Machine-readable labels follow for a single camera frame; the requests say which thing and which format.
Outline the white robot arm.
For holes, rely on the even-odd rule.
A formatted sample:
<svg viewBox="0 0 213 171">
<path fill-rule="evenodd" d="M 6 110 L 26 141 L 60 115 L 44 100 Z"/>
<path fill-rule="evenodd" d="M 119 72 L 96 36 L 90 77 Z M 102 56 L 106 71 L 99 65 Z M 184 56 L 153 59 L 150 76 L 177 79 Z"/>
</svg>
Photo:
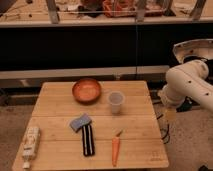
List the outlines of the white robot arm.
<svg viewBox="0 0 213 171">
<path fill-rule="evenodd" d="M 158 92 L 164 106 L 165 120 L 170 123 L 176 109 L 186 97 L 213 113 L 213 85 L 206 81 L 208 65 L 201 60 L 192 60 L 170 68 L 165 75 L 167 84 Z"/>
</svg>

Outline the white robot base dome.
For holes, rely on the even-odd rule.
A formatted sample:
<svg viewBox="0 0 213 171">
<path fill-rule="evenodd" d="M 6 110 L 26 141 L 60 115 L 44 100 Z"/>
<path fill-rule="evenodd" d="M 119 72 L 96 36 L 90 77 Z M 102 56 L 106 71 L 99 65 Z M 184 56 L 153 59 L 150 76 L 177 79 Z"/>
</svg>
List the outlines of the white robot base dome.
<svg viewBox="0 0 213 171">
<path fill-rule="evenodd" d="M 179 63 L 193 57 L 213 60 L 213 39 L 193 39 L 177 43 L 172 50 Z"/>
</svg>

